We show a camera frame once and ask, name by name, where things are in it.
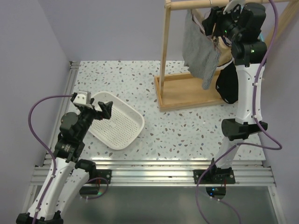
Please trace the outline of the grey striped underwear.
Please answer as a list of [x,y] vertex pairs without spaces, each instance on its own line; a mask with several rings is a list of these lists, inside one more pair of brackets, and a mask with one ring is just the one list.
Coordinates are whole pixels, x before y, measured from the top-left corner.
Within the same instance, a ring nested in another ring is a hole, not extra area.
[[210,88],[221,52],[194,21],[191,10],[185,16],[182,56],[193,77],[202,79],[202,89]]

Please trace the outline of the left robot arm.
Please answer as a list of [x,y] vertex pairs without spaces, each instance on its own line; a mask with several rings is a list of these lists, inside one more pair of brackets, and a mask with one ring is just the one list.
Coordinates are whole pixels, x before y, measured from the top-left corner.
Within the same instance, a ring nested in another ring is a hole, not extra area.
[[85,147],[83,139],[94,120],[110,119],[113,102],[98,102],[100,111],[92,105],[93,99],[76,104],[80,113],[68,112],[61,118],[60,132],[52,163],[37,198],[25,213],[18,215],[18,224],[62,224],[66,210],[79,190],[98,179],[96,165],[80,159]]

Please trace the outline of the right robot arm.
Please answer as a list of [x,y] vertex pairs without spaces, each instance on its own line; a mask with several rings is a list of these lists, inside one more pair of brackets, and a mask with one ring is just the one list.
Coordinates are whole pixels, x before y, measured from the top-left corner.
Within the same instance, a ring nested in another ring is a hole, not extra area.
[[206,35],[230,40],[238,79],[236,116],[222,121],[222,145],[210,167],[203,173],[203,177],[213,183],[219,183],[231,175],[233,159],[245,140],[260,132],[261,128],[268,128],[260,111],[267,45],[259,36],[265,18],[262,4],[231,0],[225,7],[213,7],[202,22]]

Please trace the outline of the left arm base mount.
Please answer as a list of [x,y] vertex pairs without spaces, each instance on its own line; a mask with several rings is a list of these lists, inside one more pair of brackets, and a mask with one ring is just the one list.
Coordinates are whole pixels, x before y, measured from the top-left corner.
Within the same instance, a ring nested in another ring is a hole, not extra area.
[[111,183],[112,170],[97,169],[96,174],[84,185],[79,193],[81,196],[100,196]]

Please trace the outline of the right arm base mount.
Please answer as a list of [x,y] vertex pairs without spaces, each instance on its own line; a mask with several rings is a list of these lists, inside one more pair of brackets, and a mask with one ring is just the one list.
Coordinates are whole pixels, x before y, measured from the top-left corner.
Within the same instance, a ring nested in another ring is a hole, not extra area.
[[232,168],[212,168],[201,179],[200,184],[208,184],[206,192],[209,196],[223,199],[226,195],[226,185],[235,184],[235,175]]

